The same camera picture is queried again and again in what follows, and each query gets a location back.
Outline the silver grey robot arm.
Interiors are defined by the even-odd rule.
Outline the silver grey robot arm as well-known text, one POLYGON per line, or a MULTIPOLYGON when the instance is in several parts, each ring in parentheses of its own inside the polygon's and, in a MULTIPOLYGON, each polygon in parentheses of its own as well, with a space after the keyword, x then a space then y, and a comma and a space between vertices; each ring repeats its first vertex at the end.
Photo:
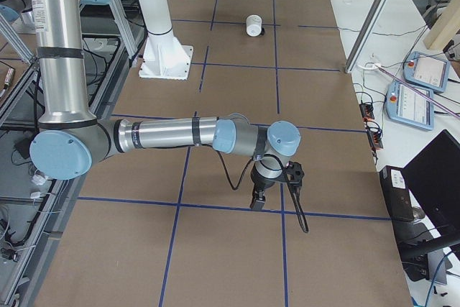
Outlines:
POLYGON ((39 133, 29 147, 36 168, 51 178, 70 180, 115 153, 208 146, 219 155, 249 158, 251 209, 260 210, 265 191, 281 182, 300 210, 304 174, 292 157, 301 135, 290 122, 259 127, 240 114, 143 122, 97 119, 88 107, 81 1, 31 0, 45 102, 39 133))

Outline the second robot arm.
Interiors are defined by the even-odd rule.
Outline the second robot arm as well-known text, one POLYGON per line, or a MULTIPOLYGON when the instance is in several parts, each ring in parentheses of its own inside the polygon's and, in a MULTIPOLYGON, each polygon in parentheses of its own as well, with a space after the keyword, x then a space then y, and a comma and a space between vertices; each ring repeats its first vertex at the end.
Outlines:
POLYGON ((1 0, 1 15, 20 33, 35 33, 32 0, 1 0))

